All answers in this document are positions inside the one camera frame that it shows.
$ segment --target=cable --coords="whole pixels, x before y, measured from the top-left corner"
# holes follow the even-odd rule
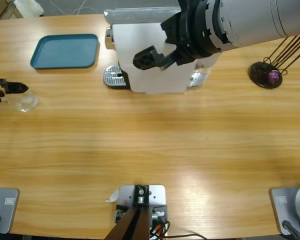
[[[55,7],[60,13],[62,13],[63,15],[73,15],[73,14],[76,13],[76,12],[78,12],[77,15],[79,15],[80,11],[83,10],[83,9],[90,9],[90,10],[95,11],[95,13],[98,13],[98,11],[97,11],[95,8],[93,8],[93,7],[89,7],[89,6],[83,7],[83,6],[85,5],[86,2],[87,2],[87,0],[85,0],[85,1],[83,2],[83,4],[81,5],[81,7],[77,8],[77,9],[74,10],[72,13],[68,13],[68,12],[65,12],[65,11],[63,11],[62,9],[60,9],[60,7],[58,7],[58,6],[53,2],[53,0],[50,0],[50,4],[51,4],[52,6],[54,6],[54,7]]]
[[[175,235],[175,236],[166,236],[166,233],[168,232],[170,227],[170,222],[166,221],[159,221],[156,226],[153,226],[150,230],[150,239],[153,237],[156,237],[155,240],[160,239],[177,239],[177,238],[187,238],[187,237],[199,237],[203,240],[207,240],[204,236],[198,234],[198,233],[191,233],[191,234],[185,234],[185,235]]]
[[[192,233],[192,234],[186,234],[186,235],[177,235],[177,236],[159,236],[156,240],[158,239],[178,239],[178,238],[186,238],[186,237],[199,237],[204,240],[207,240],[204,236],[197,234],[197,233]]]
[[[80,14],[81,9],[84,7],[84,5],[86,4],[87,1],[88,1],[88,0],[84,0],[84,1],[83,1],[83,3],[81,4],[81,6],[79,7],[79,11],[78,11],[77,15]]]

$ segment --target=glass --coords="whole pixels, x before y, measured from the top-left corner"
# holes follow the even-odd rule
[[[38,97],[24,84],[7,81],[7,86],[0,87],[4,93],[1,102],[13,106],[21,112],[32,111],[39,103]]]

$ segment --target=floor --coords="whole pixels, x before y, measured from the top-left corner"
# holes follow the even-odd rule
[[[69,15],[79,9],[84,0],[52,0],[61,11],[51,4],[51,0],[36,0],[44,9],[45,16]],[[178,0],[87,0],[80,14],[102,14],[105,9],[174,7],[179,6]]]

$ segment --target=wooden table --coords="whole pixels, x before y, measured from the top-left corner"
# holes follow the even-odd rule
[[[278,234],[269,190],[300,186],[300,60],[275,90],[254,85],[247,69],[278,42],[225,53],[184,94],[112,90],[107,25],[102,15],[0,21],[0,77],[40,101],[29,113],[0,105],[0,187],[20,190],[12,232],[103,239],[115,189],[162,184],[170,234]],[[81,33],[99,37],[94,66],[30,66],[40,38]]]

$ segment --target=black cable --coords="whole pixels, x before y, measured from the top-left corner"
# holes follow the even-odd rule
[[[278,49],[282,46],[282,44],[284,44],[285,41],[287,41],[287,39],[288,39],[288,37],[286,37],[286,38],[280,43],[280,45],[273,51],[273,53],[272,53],[269,57],[265,57],[265,58],[263,59],[263,61],[266,62],[267,60],[270,60],[270,64],[271,64],[271,57],[276,53],[276,51],[278,51]]]
[[[201,239],[207,240],[204,236],[197,234],[197,233],[192,233],[192,234],[186,234],[186,235],[176,235],[176,236],[159,236],[156,240],[159,239],[177,239],[177,238],[187,238],[187,237],[199,237]]]
[[[300,42],[298,42],[294,48],[285,56],[281,61],[275,65],[276,68],[280,68],[289,58],[291,58],[300,49]]]
[[[293,39],[285,46],[285,48],[282,50],[282,52],[280,52],[280,54],[278,56],[276,56],[276,58],[273,60],[273,63],[275,63],[278,59],[281,59],[282,54],[286,54],[289,46],[294,42],[294,40],[297,38],[297,36],[294,36]]]
[[[156,226],[153,226],[150,230],[150,238],[156,237],[155,240],[160,239],[177,239],[177,238],[187,238],[187,237],[199,237],[203,240],[207,240],[204,236],[198,234],[198,233],[191,233],[191,234],[185,234],[185,235],[175,235],[175,236],[166,236],[166,233],[168,232],[170,228],[170,222],[166,221],[160,221]]]

